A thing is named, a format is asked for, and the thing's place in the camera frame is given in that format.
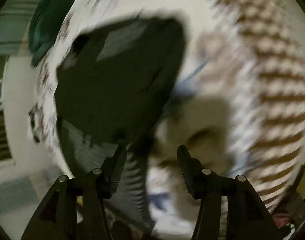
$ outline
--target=bed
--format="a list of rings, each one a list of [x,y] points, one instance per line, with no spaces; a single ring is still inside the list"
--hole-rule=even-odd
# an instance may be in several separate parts
[[[209,98],[220,99],[220,109],[225,108],[222,102],[231,109],[229,113],[218,114],[218,122],[223,116],[227,119],[218,127],[228,131],[220,136],[226,142],[226,155],[234,160],[228,165],[226,175],[245,174],[272,212],[299,171],[305,135],[305,73],[302,70],[305,60],[297,53],[299,44],[291,38],[278,0],[76,0],[54,46],[38,65],[37,100],[32,111],[35,136],[49,147],[53,161],[62,171],[69,177],[75,176],[67,153],[62,150],[64,142],[60,141],[54,99],[58,85],[57,67],[69,54],[78,35],[122,17],[152,17],[156,14],[164,18],[175,15],[185,27],[187,47],[174,90],[182,95],[183,90],[196,89],[189,91],[189,99],[180,104],[183,122],[173,122],[170,115],[158,123],[155,132],[158,143],[149,160],[128,153],[130,166],[140,163],[140,167],[144,167],[136,176],[147,186],[140,185],[140,198],[132,203],[138,214],[121,208],[120,216],[130,216],[131,223],[142,230],[152,230],[154,219],[154,228],[160,234],[191,236],[198,204],[189,204],[191,214],[182,216],[187,211],[180,209],[185,204],[178,199],[186,197],[173,163],[178,143],[188,142],[191,137],[195,139],[198,131],[217,125],[203,116],[209,115],[207,109],[212,102]],[[182,81],[187,80],[189,86],[182,86]],[[208,101],[199,104],[200,99]],[[191,115],[204,122],[196,122],[184,137],[176,135],[174,131],[187,130],[183,123],[191,121]],[[76,149],[77,142],[83,142],[83,136],[69,123],[66,123],[66,129],[76,136]],[[106,147],[112,153],[116,146]],[[99,166],[105,157],[89,149],[80,152],[78,158],[83,163],[84,172]],[[195,157],[204,157],[202,150],[194,152]],[[220,171],[222,167],[216,168],[217,163],[211,161],[214,170],[225,174],[226,171]],[[110,202],[113,212],[118,212],[114,210],[116,203],[127,198],[125,192],[130,194],[132,190],[123,182],[122,187],[125,188]],[[166,199],[163,201],[165,208],[156,208],[160,199]],[[223,219],[225,203],[223,201]]]

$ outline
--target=white wall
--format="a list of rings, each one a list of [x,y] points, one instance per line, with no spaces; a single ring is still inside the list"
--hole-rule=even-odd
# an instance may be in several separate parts
[[[0,168],[0,183],[50,167],[49,152],[43,144],[28,138],[28,112],[34,104],[36,70],[30,56],[11,56],[4,81],[5,125],[15,164]]]

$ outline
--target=green towel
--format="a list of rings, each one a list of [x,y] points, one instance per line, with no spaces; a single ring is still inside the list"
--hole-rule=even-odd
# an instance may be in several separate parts
[[[37,66],[55,43],[62,22],[75,0],[41,0],[31,19],[29,49],[31,64]]]

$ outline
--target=screw head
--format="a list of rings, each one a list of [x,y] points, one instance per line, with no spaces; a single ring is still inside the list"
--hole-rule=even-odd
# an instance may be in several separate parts
[[[237,177],[237,179],[238,179],[239,181],[241,181],[241,182],[246,181],[246,177],[244,177],[244,176],[242,176],[242,175],[239,175],[239,176]]]
[[[67,176],[66,176],[66,175],[61,175],[61,176],[58,178],[58,180],[59,180],[60,182],[64,182],[64,181],[66,181],[66,179],[67,179]]]
[[[102,173],[102,170],[99,169],[99,168],[96,168],[96,169],[93,170],[93,174],[94,174],[94,175],[99,175],[99,174],[101,174],[101,173]]]
[[[211,170],[210,169],[203,169],[202,173],[205,175],[210,175],[211,174]]]

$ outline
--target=brown striped pattern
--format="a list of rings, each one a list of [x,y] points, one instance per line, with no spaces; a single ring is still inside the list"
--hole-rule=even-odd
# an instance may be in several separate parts
[[[266,107],[266,111],[263,111],[263,132],[272,131],[272,137],[269,138],[270,134],[266,133],[253,145],[252,152],[258,156],[257,153],[262,151],[267,153],[268,150],[276,149],[271,158],[267,154],[263,159],[256,157],[260,165],[249,171],[247,176],[255,189],[259,189],[257,191],[267,208],[272,211],[289,187],[290,180],[296,176],[291,172],[294,172],[295,158],[300,154],[305,124],[299,127],[303,127],[299,131],[293,130],[295,126],[289,125],[305,122],[305,107],[302,105],[305,104],[305,92],[296,91],[299,85],[305,83],[305,75],[300,69],[305,60],[297,55],[299,44],[288,36],[290,28],[284,23],[284,13],[276,5],[276,0],[217,1],[218,6],[233,4],[239,7],[241,13],[237,20],[240,34],[258,57],[256,70],[259,71],[259,81],[262,83],[259,87],[261,102]],[[278,79],[292,82],[293,91],[285,92],[283,86],[278,87],[274,83]],[[278,107],[279,111],[274,116],[273,109],[277,111]],[[279,134],[285,130],[274,130],[274,127],[288,128],[289,134]],[[283,147],[296,142],[298,145],[290,148],[291,150]],[[271,170],[271,167],[276,167],[275,173],[267,174],[265,170]],[[285,176],[289,176],[286,181],[283,180]]]

